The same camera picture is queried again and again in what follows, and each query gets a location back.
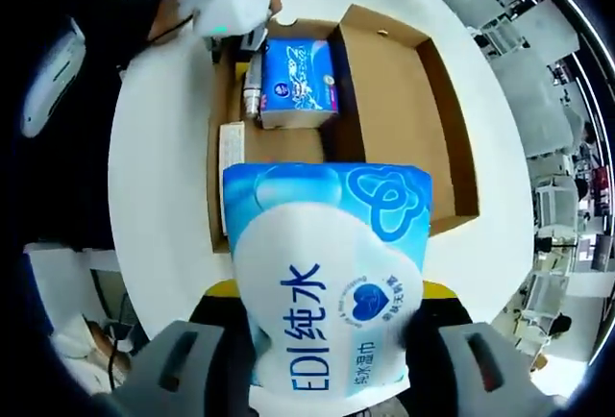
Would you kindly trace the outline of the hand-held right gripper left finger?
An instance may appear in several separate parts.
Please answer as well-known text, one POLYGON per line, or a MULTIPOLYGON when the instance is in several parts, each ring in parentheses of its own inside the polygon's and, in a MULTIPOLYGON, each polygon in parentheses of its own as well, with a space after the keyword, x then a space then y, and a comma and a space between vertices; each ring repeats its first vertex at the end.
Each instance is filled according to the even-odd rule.
POLYGON ((254 416, 256 352, 236 281, 209 288, 188 321, 174 321, 139 352, 111 391, 112 416, 254 416))

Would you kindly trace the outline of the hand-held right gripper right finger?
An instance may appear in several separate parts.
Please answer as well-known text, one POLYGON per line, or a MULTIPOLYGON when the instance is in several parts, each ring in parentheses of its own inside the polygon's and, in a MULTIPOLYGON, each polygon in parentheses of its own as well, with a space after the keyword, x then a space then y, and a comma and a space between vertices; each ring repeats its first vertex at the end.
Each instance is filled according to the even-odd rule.
POLYGON ((449 287, 423 282, 405 325, 410 416, 551 416, 554 398, 531 381, 520 352, 486 323, 474 323, 449 287))

